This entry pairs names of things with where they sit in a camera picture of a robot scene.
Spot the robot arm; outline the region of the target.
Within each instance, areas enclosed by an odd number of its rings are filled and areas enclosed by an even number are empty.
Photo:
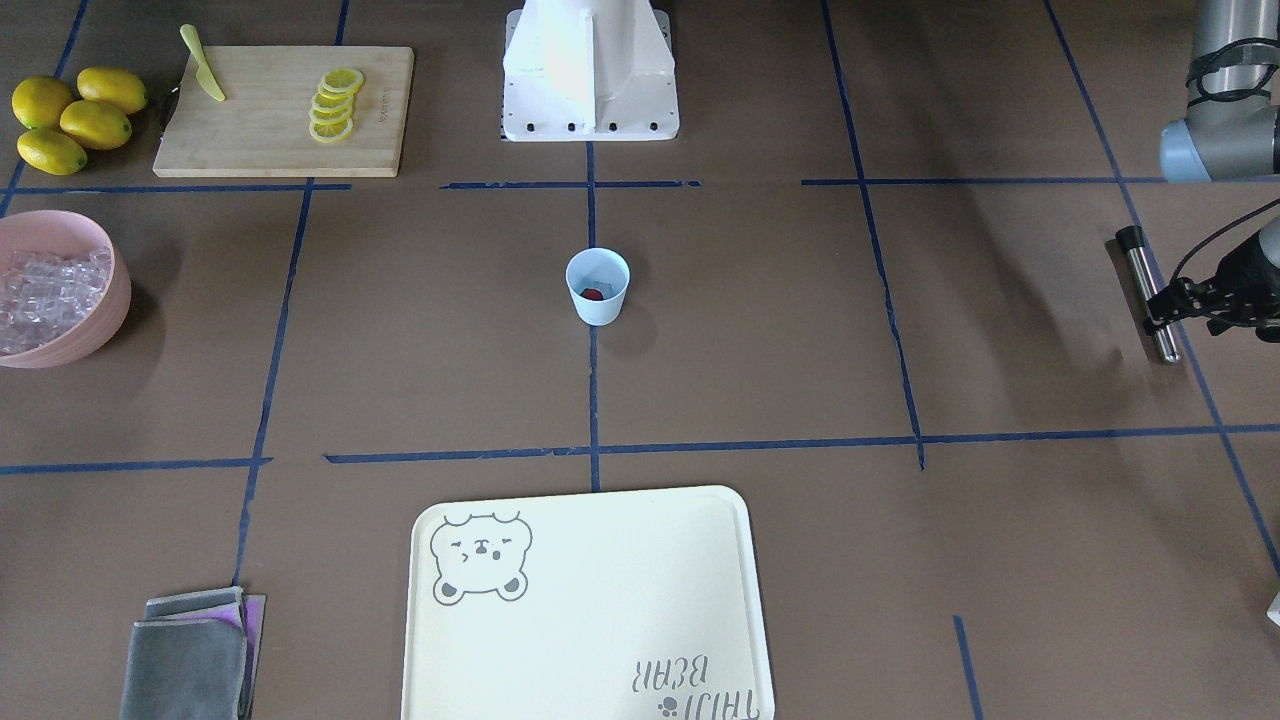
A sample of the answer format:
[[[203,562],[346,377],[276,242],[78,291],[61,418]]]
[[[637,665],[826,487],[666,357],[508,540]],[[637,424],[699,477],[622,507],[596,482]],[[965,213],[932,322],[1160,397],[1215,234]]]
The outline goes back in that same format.
[[[1160,137],[1170,183],[1277,174],[1277,3],[1199,1],[1181,118]]]

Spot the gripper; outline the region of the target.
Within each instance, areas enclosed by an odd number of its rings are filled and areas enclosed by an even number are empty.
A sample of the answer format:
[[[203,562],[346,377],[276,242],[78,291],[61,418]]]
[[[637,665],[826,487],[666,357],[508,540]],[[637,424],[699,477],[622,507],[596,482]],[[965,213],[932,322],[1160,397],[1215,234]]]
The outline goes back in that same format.
[[[1243,301],[1277,301],[1279,219],[1222,258],[1216,269],[1216,286]]]

